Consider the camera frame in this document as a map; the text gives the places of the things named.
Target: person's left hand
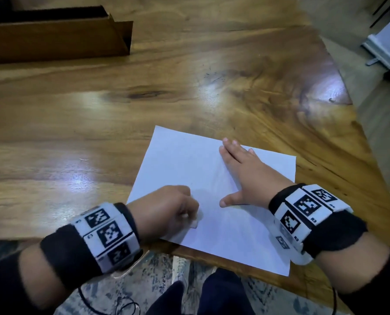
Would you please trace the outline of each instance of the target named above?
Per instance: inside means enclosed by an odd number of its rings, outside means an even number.
[[[127,204],[141,241],[161,238],[196,219],[199,203],[185,185],[166,185]]]

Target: white paper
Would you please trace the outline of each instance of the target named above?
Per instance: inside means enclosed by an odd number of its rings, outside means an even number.
[[[156,126],[128,202],[165,185],[189,186],[200,204],[198,227],[167,240],[288,276],[289,258],[278,253],[281,248],[264,225],[273,218],[271,213],[255,206],[219,206],[225,195],[239,190],[219,154],[221,145],[220,140]],[[264,163],[294,181],[294,156],[253,149]]]

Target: sneaker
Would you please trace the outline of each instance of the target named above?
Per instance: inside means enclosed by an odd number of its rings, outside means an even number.
[[[189,269],[191,267],[191,260],[184,259],[182,257],[173,257],[172,264],[172,277],[171,283],[173,284],[176,281],[182,281],[185,289],[187,291],[189,286]]]

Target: black cable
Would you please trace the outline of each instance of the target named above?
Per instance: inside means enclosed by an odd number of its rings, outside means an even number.
[[[80,295],[80,298],[81,300],[83,301],[84,305],[89,309],[91,310],[93,313],[97,314],[97,315],[112,315],[112,314],[109,314],[109,313],[103,313],[101,311],[98,311],[96,309],[94,309],[89,301],[87,301],[87,299],[84,297],[83,295],[83,291],[81,290],[81,287],[78,288],[78,294]],[[130,299],[131,302],[125,304],[124,306],[122,306],[119,311],[118,311],[118,305],[121,301],[123,301],[124,299]],[[131,297],[128,297],[128,296],[124,296],[124,297],[121,297],[121,296],[118,296],[118,299],[117,299],[117,303],[116,303],[116,307],[115,307],[115,313],[114,315],[119,315],[123,309],[125,309],[126,307],[130,306],[130,305],[134,305],[134,311],[132,312],[131,315],[134,315],[135,312],[137,311],[137,307],[138,307],[138,315],[141,315],[141,307],[140,305],[137,303],[137,302],[134,302],[134,300],[131,298]]]
[[[336,309],[338,308],[338,301],[336,300],[336,291],[334,287],[332,287],[332,292],[334,293],[334,311],[332,312],[332,315],[335,315]]]

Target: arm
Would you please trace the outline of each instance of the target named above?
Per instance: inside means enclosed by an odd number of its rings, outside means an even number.
[[[175,233],[189,224],[190,219],[196,217],[198,202],[190,196],[188,187],[168,185],[129,203],[127,210],[131,213],[140,241],[146,242]],[[68,271],[75,264],[74,267],[85,269],[80,279],[75,281],[77,285],[66,287],[45,256],[41,244],[34,244],[0,261],[0,306],[5,305],[6,312],[22,310],[28,314],[53,313],[75,288],[101,275],[101,270],[78,233],[78,237],[71,233],[71,238],[60,238],[58,233],[47,238],[51,237],[51,240],[60,245],[64,241],[76,242],[77,250],[65,250],[66,256],[59,260],[64,265],[58,267]],[[74,255],[76,252],[80,252],[79,256]]]
[[[268,208],[279,192],[294,185],[262,163],[252,149],[247,151],[236,141],[225,138],[219,152],[242,187],[224,197],[222,207],[247,203]],[[344,228],[344,222],[351,222],[349,229]],[[358,236],[348,238],[354,233],[351,228],[360,224],[362,221],[347,211],[333,213],[312,229],[303,241],[304,249],[315,257],[316,264],[355,314],[385,313],[390,308],[390,248],[369,232],[359,230],[355,232]],[[337,247],[339,238],[347,247],[324,250],[325,238],[330,242],[328,247]]]

